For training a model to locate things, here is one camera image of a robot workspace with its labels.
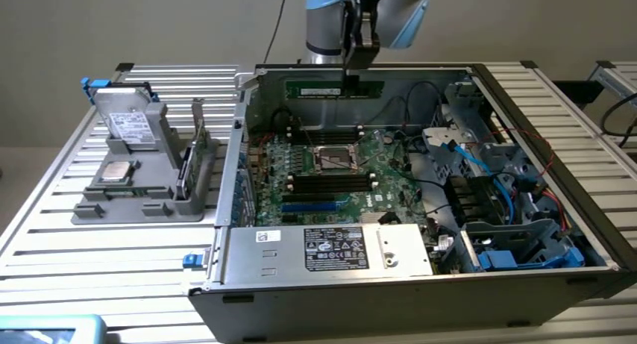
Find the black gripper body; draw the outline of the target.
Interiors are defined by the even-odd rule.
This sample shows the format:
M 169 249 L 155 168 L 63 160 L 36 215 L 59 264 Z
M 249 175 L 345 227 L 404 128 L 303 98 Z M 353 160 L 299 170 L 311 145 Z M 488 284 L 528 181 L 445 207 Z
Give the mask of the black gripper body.
M 380 51 L 376 33 L 380 0 L 347 0 L 343 28 L 344 69 L 367 69 Z

